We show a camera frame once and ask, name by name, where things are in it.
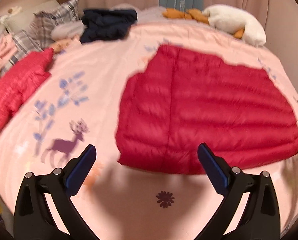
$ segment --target black plastic mount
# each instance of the black plastic mount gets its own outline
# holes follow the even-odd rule
[[[76,195],[96,160],[96,149],[88,145],[78,158],[48,175],[28,172],[21,184],[14,220],[16,240],[99,240],[70,201]],[[216,192],[224,196],[217,211],[195,240],[279,240],[280,214],[268,172],[244,174],[216,157],[205,143],[198,147],[198,158]],[[225,234],[242,195],[250,192],[241,220]],[[51,194],[69,234],[60,231],[50,213],[45,194]]]
[[[198,157],[214,188],[224,199],[195,240],[279,240],[279,206],[269,173],[251,175],[238,167],[230,168],[205,143],[199,145]],[[224,235],[246,192],[250,192],[249,199],[237,228]]]
[[[78,158],[48,175],[28,172],[21,184],[14,218],[16,240],[99,240],[70,200],[77,194],[96,160],[96,149],[88,145]],[[57,211],[70,235],[60,231],[50,213],[45,193],[51,194]]]

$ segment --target pink bed sheet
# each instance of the pink bed sheet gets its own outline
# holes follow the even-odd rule
[[[74,46],[59,55],[52,77],[2,131],[0,195],[12,211],[26,172],[50,173],[52,167],[63,167],[93,144],[97,161],[72,201],[101,240],[196,237],[222,200],[205,175],[150,173],[117,163],[120,153],[114,134],[126,79],[146,67],[161,43],[217,54],[229,64],[265,68],[298,120],[298,95],[280,61],[268,50],[183,21],[138,25],[126,40]],[[245,172],[262,170],[272,176],[283,233],[298,214],[298,154]],[[66,231],[50,200],[48,196],[57,225]],[[246,200],[247,195],[228,231],[237,225]]]

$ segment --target gray pillow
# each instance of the gray pillow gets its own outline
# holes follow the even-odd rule
[[[54,41],[59,41],[62,39],[72,39],[75,35],[79,35],[79,37],[81,37],[84,30],[85,30],[85,26],[83,25],[81,20],[64,23],[64,24],[58,25],[52,30],[51,38]]]

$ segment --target red puffer jacket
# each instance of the red puffer jacket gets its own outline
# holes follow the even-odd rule
[[[146,71],[127,81],[116,133],[119,163],[201,174],[202,142],[230,166],[263,166],[297,153],[297,120],[265,70],[163,45]]]
[[[0,130],[50,76],[46,69],[52,58],[52,48],[31,52],[0,79]]]

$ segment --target deer print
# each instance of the deer print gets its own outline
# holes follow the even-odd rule
[[[50,152],[50,164],[52,168],[55,168],[55,154],[57,152],[62,152],[64,153],[63,157],[60,159],[58,166],[64,162],[64,161],[69,161],[70,159],[70,153],[74,150],[76,147],[78,140],[79,141],[84,141],[83,134],[89,132],[89,129],[85,122],[81,119],[77,123],[74,121],[71,121],[70,124],[70,129],[74,133],[74,137],[71,141],[68,140],[62,140],[62,139],[54,139],[52,142],[52,145],[45,149],[44,152],[41,155],[41,162],[45,163],[46,156]]]

